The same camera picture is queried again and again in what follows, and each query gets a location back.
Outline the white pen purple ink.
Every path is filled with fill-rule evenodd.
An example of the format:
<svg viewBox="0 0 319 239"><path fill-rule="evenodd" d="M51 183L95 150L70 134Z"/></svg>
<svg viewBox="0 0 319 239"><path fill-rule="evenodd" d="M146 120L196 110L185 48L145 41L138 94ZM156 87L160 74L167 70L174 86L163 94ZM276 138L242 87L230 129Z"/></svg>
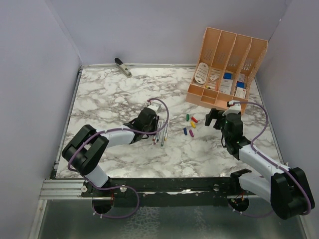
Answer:
<svg viewBox="0 0 319 239"><path fill-rule="evenodd" d="M161 132L161 127L163 124L164 120L159 121L158 123L158 128L157 128L157 133L155 134L154 140L153 140L153 145L156 145L156 143L159 141L159 135Z"/></svg>

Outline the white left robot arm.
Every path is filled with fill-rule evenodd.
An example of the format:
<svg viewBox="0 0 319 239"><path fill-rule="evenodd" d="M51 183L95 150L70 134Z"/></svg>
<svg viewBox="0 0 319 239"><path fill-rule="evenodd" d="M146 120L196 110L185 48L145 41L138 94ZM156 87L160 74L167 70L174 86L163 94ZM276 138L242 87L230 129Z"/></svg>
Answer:
<svg viewBox="0 0 319 239"><path fill-rule="evenodd" d="M123 125L120 130L97 134L91 125L83 126L62 150L62 157L86 180L93 183L98 196L110 191L110 177L98 165L104 151L117 145L132 144L155 132L160 104L152 103L142 109L137 118Z"/></svg>

